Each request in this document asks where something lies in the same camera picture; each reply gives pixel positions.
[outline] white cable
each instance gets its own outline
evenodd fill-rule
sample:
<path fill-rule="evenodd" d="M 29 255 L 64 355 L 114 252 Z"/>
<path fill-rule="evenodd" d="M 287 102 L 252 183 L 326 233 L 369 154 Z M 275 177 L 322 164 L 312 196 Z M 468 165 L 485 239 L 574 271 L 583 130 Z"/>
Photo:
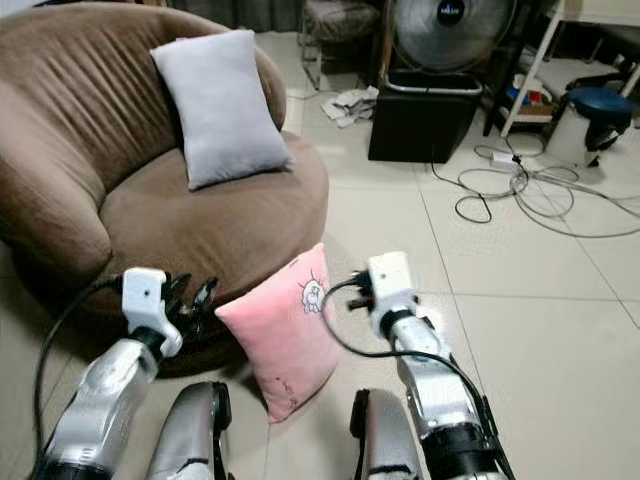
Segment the white cable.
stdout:
<path fill-rule="evenodd" d="M 506 153 L 506 154 L 512 154 L 512 155 L 516 155 L 518 157 L 536 157 L 539 156 L 543 153 L 544 148 L 541 148 L 538 152 L 532 153 L 532 154 L 518 154 L 515 149 L 513 148 L 511 142 L 509 142 L 509 138 L 507 137 L 505 139 L 505 143 L 507 144 L 508 148 L 510 151 L 507 150 L 503 150 L 500 148 L 496 148 L 496 147 L 492 147 L 489 145 L 476 145 L 473 148 L 473 151 L 476 153 L 476 155 L 480 156 L 481 158 L 485 158 L 485 159 L 490 159 L 491 158 L 491 153 L 486 153 L 483 152 L 482 149 L 486 149 L 486 151 L 488 152 L 501 152 L 501 153 Z M 465 183 L 465 181 L 463 180 L 463 177 L 468 176 L 469 174 L 472 174 L 474 172 L 483 172 L 483 173 L 490 173 L 490 174 L 496 174 L 496 175 L 510 175 L 509 178 L 509 189 L 505 190 L 503 192 L 497 192 L 497 193 L 491 193 L 491 192 L 481 192 L 477 189 L 471 188 L 469 186 L 468 183 Z M 602 192 L 599 192 L 595 189 L 586 187 L 584 185 L 580 185 L 577 182 L 580 180 L 580 175 L 578 172 L 576 172 L 575 170 L 572 170 L 570 168 L 567 167 L 546 167 L 540 170 L 527 170 L 525 169 L 522 165 L 520 165 L 520 169 L 515 172 L 515 173 L 508 173 L 508 172 L 504 172 L 501 170 L 493 170 L 493 169 L 489 169 L 489 168 L 471 168 L 471 169 L 467 169 L 462 171 L 457 178 L 457 181 L 451 181 L 451 180 L 447 180 L 444 179 L 445 181 L 449 181 L 450 183 L 454 183 L 457 184 L 458 186 L 460 186 L 461 188 L 464 188 L 465 190 L 471 192 L 472 194 L 476 195 L 477 197 L 473 197 L 473 196 L 467 196 L 464 199 L 470 199 L 470 198 L 478 198 L 480 200 L 485 201 L 485 205 L 486 205 L 486 201 L 496 201 L 496 200 L 501 200 L 504 198 L 509 198 L 509 197 L 513 197 L 516 205 L 518 206 L 518 208 L 520 208 L 520 210 L 522 211 L 522 213 L 524 213 L 531 221 L 533 221 L 534 223 L 540 225 L 541 227 L 546 228 L 547 230 L 550 230 L 552 232 L 556 232 L 556 233 L 560 233 L 562 235 L 566 235 L 566 236 L 570 236 L 573 238 L 590 238 L 590 239 L 600 239 L 600 238 L 617 238 L 617 237 L 623 237 L 623 236 L 627 236 L 627 235 L 633 235 L 636 233 L 640 233 L 640 225 L 636 228 L 633 228 L 631 230 L 627 230 L 627 231 L 623 231 L 623 232 L 616 232 L 616 233 L 603 233 L 603 234 L 582 234 L 582 233 L 575 233 L 573 231 L 570 231 L 570 227 L 567 225 L 567 227 L 569 228 L 569 231 L 566 230 L 562 230 L 559 228 L 556 228 L 554 226 L 548 225 L 546 223 L 544 223 L 541 219 L 536 218 L 535 215 L 538 215 L 540 217 L 544 217 L 544 218 L 549 218 L 549 219 L 560 219 L 562 221 L 564 221 L 564 217 L 571 212 L 571 210 L 573 209 L 573 207 L 575 206 L 576 203 L 576 196 L 574 192 L 582 192 L 582 193 L 586 193 L 588 195 L 592 195 L 598 198 L 601 198 L 609 203 L 611 203 L 612 205 L 616 206 L 617 208 L 619 208 L 620 210 L 622 210 L 623 212 L 627 213 L 628 215 L 631 215 L 632 217 L 634 217 L 634 219 L 638 220 L 640 219 L 640 212 L 636 212 L 630 208 L 628 208 L 627 206 L 625 206 L 622 202 L 624 201 L 629 201 L 629 200 L 636 200 L 636 199 L 640 199 L 640 195 L 633 195 L 633 196 L 628 196 L 628 197 L 610 197 L 608 195 L 605 195 Z M 553 213 L 546 213 L 546 212 L 542 212 L 536 208 L 534 208 L 530 203 L 527 202 L 527 200 L 524 198 L 524 192 L 526 191 L 526 189 L 529 186 L 529 182 L 531 182 L 532 180 L 535 180 L 536 182 L 540 182 L 540 183 L 545 183 L 545 184 L 549 184 L 549 185 L 554 185 L 562 190 L 564 190 L 566 192 L 566 194 L 569 197 L 569 204 L 567 206 L 564 206 L 562 209 L 558 210 L 553 202 L 549 199 L 550 203 L 552 204 L 552 207 L 554 207 L 554 212 Z M 458 214 L 462 217 L 465 218 L 466 220 L 475 222 L 475 223 L 488 223 L 489 221 L 491 221 L 491 212 L 488 211 L 489 213 L 489 220 L 488 221 L 476 221 L 474 219 L 468 218 L 464 215 L 460 215 L 460 213 L 458 212 Z"/>

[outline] white pillow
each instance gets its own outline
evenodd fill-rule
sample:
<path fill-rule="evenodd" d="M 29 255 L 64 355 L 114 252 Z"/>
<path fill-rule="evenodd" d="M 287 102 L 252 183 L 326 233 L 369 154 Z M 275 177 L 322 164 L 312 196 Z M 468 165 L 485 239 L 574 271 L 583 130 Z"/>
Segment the white pillow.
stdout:
<path fill-rule="evenodd" d="M 252 31 L 180 39 L 151 55 L 178 108 L 190 190 L 292 162 L 260 85 Z"/>

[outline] black wire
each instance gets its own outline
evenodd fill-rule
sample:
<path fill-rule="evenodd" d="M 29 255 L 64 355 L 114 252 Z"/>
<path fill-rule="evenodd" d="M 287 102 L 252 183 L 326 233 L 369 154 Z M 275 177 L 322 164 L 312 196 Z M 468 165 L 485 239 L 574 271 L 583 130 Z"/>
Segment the black wire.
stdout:
<path fill-rule="evenodd" d="M 108 287 L 118 285 L 119 278 L 105 280 L 104 282 L 91 285 L 82 290 L 60 314 L 56 322 L 51 327 L 47 337 L 42 343 L 38 366 L 36 367 L 36 375 L 33 384 L 33 430 L 36 440 L 35 460 L 33 462 L 33 470 L 31 472 L 32 480 L 37 480 L 40 469 L 44 462 L 44 428 L 42 426 L 42 382 L 44 379 L 44 371 L 49 357 L 51 346 L 60 331 L 62 325 L 71 317 L 73 312 L 91 295 Z"/>
<path fill-rule="evenodd" d="M 438 172 L 436 172 L 436 168 L 433 166 L 433 163 L 431 163 L 431 171 L 433 172 L 433 174 L 436 176 L 436 178 L 438 180 L 450 183 L 450 184 L 455 185 L 457 187 L 464 188 L 467 191 L 473 192 L 473 195 L 466 195 L 466 196 L 462 197 L 460 200 L 458 200 L 456 202 L 456 204 L 455 204 L 455 206 L 453 208 L 456 211 L 456 213 L 458 214 L 458 216 L 462 217 L 463 219 L 467 220 L 468 222 L 480 223 L 480 224 L 489 223 L 489 222 L 491 222 L 491 220 L 493 220 L 493 215 L 491 214 L 491 209 L 489 208 L 489 205 L 487 204 L 487 201 L 485 200 L 484 195 L 482 195 L 480 192 L 476 192 L 475 190 L 468 188 L 466 185 L 463 185 L 462 183 L 456 182 L 454 180 L 450 180 L 448 178 L 441 177 L 440 175 L 438 175 Z M 466 201 L 469 201 L 469 200 L 480 200 L 482 202 L 482 205 L 484 206 L 484 209 L 487 212 L 486 220 L 478 220 L 476 218 L 468 217 L 468 216 L 466 216 L 465 214 L 463 214 L 460 211 L 460 205 L 462 203 L 466 202 Z"/>
<path fill-rule="evenodd" d="M 509 479 L 515 479 L 515 477 L 513 476 L 513 472 L 511 471 L 511 467 L 509 466 L 509 462 L 506 459 L 506 455 L 504 454 L 504 449 L 502 448 L 502 445 L 500 444 L 500 440 L 498 439 L 498 432 L 497 432 L 497 428 L 495 426 L 495 423 L 492 421 L 492 416 L 490 411 L 488 410 L 489 407 L 489 401 L 487 400 L 486 396 L 483 396 L 480 394 L 480 392 L 478 391 L 478 389 L 476 388 L 476 386 L 474 385 L 474 383 L 471 381 L 471 379 L 467 376 L 466 373 L 464 373 L 464 371 L 462 371 L 454 362 L 449 361 L 446 358 L 443 358 L 439 355 L 434 355 L 431 353 L 427 353 L 427 352 L 419 352 L 417 350 L 389 350 L 386 352 L 365 352 L 364 350 L 360 350 L 350 344 L 348 344 L 347 342 L 345 342 L 340 335 L 338 335 L 338 333 L 333 329 L 333 326 L 331 325 L 331 323 L 329 322 L 329 320 L 327 319 L 326 315 L 325 315 L 325 310 L 327 307 L 327 304 L 329 302 L 329 299 L 340 289 L 348 287 L 350 285 L 355 285 L 358 286 L 359 282 L 355 279 L 351 279 L 351 280 L 346 280 L 344 282 L 340 282 L 336 285 L 334 285 L 333 287 L 331 287 L 329 289 L 329 291 L 327 291 L 327 293 L 325 294 L 324 298 L 322 299 L 322 306 L 320 308 L 320 316 L 322 317 L 322 321 L 325 325 L 325 327 L 327 328 L 327 331 L 329 332 L 329 334 L 333 337 L 333 339 L 345 350 L 353 353 L 354 355 L 358 355 L 360 357 L 365 357 L 365 358 L 390 358 L 390 357 L 413 357 L 413 358 L 426 358 L 428 360 L 433 360 L 435 362 L 438 362 L 442 365 L 444 365 L 445 367 L 447 367 L 449 370 L 451 370 L 453 373 L 455 373 L 456 375 L 458 375 L 460 377 L 460 379 L 462 380 L 462 383 L 465 385 L 465 387 L 467 388 L 467 390 L 469 391 L 469 393 L 471 394 L 471 397 L 473 399 L 473 404 L 476 408 L 476 412 L 478 413 L 478 417 L 480 419 L 480 422 L 482 423 L 482 428 L 485 432 L 485 435 L 490 436 L 492 438 L 492 440 L 495 442 L 495 446 L 496 449 L 498 451 L 498 454 L 500 455 L 501 458 L 501 467 L 502 470 L 504 471 L 504 473 L 507 475 L 507 477 Z"/>

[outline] pink pillow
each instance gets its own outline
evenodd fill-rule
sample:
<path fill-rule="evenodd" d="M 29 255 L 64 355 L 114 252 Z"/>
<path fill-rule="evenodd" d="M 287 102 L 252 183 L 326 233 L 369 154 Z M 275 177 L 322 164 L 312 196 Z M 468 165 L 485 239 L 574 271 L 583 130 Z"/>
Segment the pink pillow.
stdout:
<path fill-rule="evenodd" d="M 320 317 L 328 288 L 320 243 L 242 298 L 216 309 L 249 357 L 269 407 L 269 423 L 285 420 L 338 364 L 339 346 Z M 329 319 L 332 311 L 327 308 Z"/>

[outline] tile floor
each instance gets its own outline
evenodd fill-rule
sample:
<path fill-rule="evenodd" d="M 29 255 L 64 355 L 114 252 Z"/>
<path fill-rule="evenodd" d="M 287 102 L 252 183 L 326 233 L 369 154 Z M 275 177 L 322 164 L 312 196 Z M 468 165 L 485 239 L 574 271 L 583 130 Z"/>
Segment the tile floor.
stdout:
<path fill-rule="evenodd" d="M 340 131 L 321 114 L 298 63 L 295 37 L 262 34 L 258 43 L 280 67 L 289 94 L 286 129 L 311 141 L 331 177 L 324 241 L 334 280 L 390 250 L 409 253 L 422 303 L 442 325 L 459 362 L 493 401 L 503 443 L 519 480 L 635 478 L 640 452 L 640 234 L 576 240 L 527 220 L 512 200 L 493 205 L 494 221 L 475 225 L 453 213 L 461 192 L 421 164 L 367 160 L 370 124 Z M 355 78 L 323 78 L 322 89 L 352 88 Z M 454 177 L 484 161 L 474 155 L 478 114 L 469 135 L 440 173 Z M 629 131 L 586 182 L 613 195 L 640 193 L 640 131 Z M 499 191 L 496 178 L 476 186 Z M 541 208 L 565 201 L 532 186 Z M 580 232 L 632 227 L 629 217 L 578 196 L 566 228 Z M 0 479 L 25 478 L 31 462 L 30 394 L 36 356 L 48 321 L 24 291 L 0 244 Z M 340 327 L 362 346 L 378 341 L 364 316 Z M 50 429 L 84 368 L 56 349 L 45 384 Z M 119 480 L 143 478 L 163 419 L 182 386 L 227 381 L 234 410 L 230 469 L 236 478 L 347 480 L 357 443 L 348 432 L 351 402 L 361 387 L 403 388 L 391 361 L 344 355 L 324 389 L 288 421 L 269 427 L 246 372 L 158 381 L 134 422 Z"/>

